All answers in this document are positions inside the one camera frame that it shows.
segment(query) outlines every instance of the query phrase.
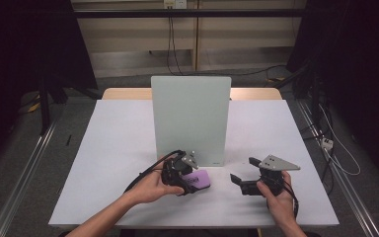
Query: white tabletop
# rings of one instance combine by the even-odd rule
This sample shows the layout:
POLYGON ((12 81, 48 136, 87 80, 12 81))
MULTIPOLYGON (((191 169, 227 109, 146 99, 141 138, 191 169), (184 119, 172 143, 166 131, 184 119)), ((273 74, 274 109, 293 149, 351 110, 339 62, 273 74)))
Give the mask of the white tabletop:
MULTIPOLYGON (((300 201, 300 225, 339 224, 285 101, 232 101, 224 167, 207 170, 211 187, 130 210, 121 228, 251 228, 274 225, 263 197, 242 196, 230 173, 256 180, 249 157, 275 155, 299 165, 289 172, 300 201)), ((151 101, 98 101, 50 225, 71 227, 118 198, 156 161, 151 101)))

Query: person's right hand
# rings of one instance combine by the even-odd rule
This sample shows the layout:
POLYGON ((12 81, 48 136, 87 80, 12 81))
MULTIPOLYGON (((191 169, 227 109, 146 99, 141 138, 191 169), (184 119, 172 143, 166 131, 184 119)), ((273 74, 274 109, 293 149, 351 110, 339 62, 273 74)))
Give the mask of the person's right hand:
MULTIPOLYGON (((282 171, 284 181, 291 186, 291 177, 286 171, 282 171)), ((269 187, 261 181, 257 187, 267 200, 269 211, 276 225, 282 229, 286 236, 305 236, 298 226, 293 211, 293 197, 286 190, 275 197, 269 187)))

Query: purple eraser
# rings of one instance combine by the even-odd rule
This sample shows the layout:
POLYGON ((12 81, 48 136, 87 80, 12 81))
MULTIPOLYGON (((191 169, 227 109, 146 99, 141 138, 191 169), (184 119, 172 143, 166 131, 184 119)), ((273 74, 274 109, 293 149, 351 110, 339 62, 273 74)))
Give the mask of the purple eraser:
POLYGON ((194 186, 199 190, 210 187, 210 178, 208 178, 208 173, 205 170, 192 172, 182 176, 182 178, 187 184, 194 186))

